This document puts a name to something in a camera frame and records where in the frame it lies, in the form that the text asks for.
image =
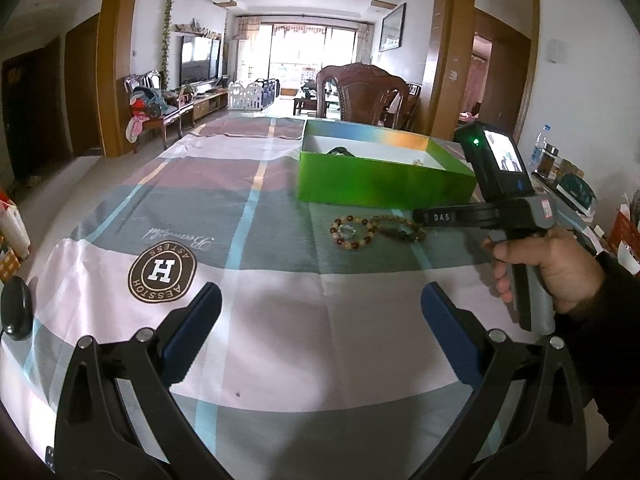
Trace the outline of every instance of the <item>light switch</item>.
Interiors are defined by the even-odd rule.
[[[566,63],[567,46],[564,41],[549,40],[546,46],[546,60],[551,63]]]

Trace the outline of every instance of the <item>framed picture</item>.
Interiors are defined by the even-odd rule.
[[[386,52],[402,46],[402,33],[404,32],[404,14],[406,4],[396,7],[382,20],[382,33],[380,34],[380,52]]]

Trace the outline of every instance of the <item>green box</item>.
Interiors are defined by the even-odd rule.
[[[327,155],[337,146],[355,156]],[[473,171],[429,137],[366,124],[306,120],[299,200],[410,210],[468,203],[475,188]]]

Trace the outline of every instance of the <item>curtain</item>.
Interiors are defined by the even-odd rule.
[[[472,55],[461,112],[470,112],[477,102],[482,102],[488,73],[489,62],[481,57]]]
[[[302,34],[324,34],[326,27],[316,27],[314,25],[273,25],[273,33],[282,30],[286,37],[288,32],[301,32]]]
[[[238,31],[234,36],[234,40],[248,40],[255,43],[255,38],[260,31],[260,23],[262,18],[260,16],[244,16],[238,18]]]
[[[371,64],[371,41],[373,37],[373,25],[369,23],[361,23],[358,25],[356,40],[358,46],[356,48],[356,62]]]

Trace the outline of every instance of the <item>blue gripper pad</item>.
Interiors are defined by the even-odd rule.
[[[458,379],[478,389],[482,382],[482,324],[469,311],[457,309],[435,282],[422,290],[420,308]]]
[[[222,292],[206,283],[191,300],[187,315],[162,351],[160,379],[168,388],[184,380],[222,311]]]

